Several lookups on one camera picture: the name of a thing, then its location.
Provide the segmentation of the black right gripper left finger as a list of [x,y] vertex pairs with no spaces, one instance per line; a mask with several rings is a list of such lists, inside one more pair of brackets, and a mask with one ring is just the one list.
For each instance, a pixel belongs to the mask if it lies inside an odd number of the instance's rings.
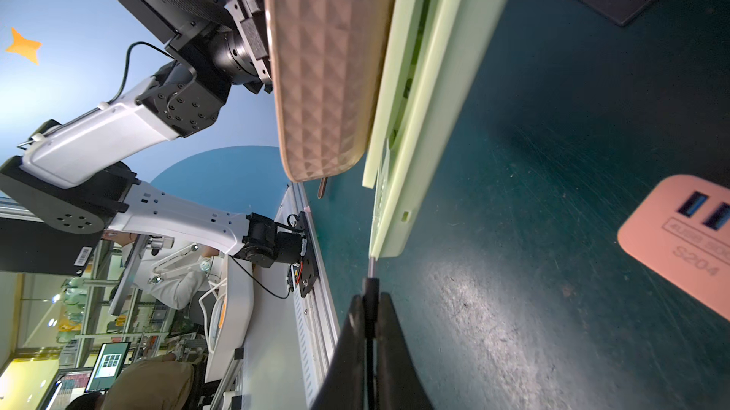
[[362,410],[365,385],[365,315],[362,297],[351,301],[315,410]]

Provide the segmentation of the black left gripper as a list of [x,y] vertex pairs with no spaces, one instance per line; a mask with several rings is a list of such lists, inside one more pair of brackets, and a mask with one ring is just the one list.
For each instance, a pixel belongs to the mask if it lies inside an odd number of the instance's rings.
[[246,73],[241,82],[250,92],[273,92],[264,0],[227,0],[225,7],[236,25],[232,54]]

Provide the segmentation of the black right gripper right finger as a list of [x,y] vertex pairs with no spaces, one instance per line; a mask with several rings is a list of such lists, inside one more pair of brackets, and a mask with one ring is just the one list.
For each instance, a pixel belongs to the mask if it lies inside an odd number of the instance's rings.
[[414,367],[389,293],[379,296],[376,320],[376,408],[433,409]]

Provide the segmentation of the green electronic kitchen scale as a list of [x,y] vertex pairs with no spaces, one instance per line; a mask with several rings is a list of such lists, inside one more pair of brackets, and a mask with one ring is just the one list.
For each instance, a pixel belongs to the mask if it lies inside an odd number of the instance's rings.
[[395,0],[362,185],[368,256],[399,256],[508,0]]

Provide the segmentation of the pink white power strip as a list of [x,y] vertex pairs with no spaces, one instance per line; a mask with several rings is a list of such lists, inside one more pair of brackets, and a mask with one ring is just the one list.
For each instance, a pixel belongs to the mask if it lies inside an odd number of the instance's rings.
[[692,175],[663,179],[619,228],[634,259],[729,318],[729,189]]

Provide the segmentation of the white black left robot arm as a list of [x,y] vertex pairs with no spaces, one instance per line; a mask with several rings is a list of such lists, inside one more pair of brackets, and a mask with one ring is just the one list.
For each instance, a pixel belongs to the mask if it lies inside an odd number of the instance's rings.
[[110,229],[210,246],[260,267],[300,262],[301,227],[175,197],[125,163],[214,125],[235,85],[271,92],[264,0],[118,1],[169,62],[68,123],[46,122],[2,165],[3,193],[32,215],[2,220],[2,269],[79,276]]

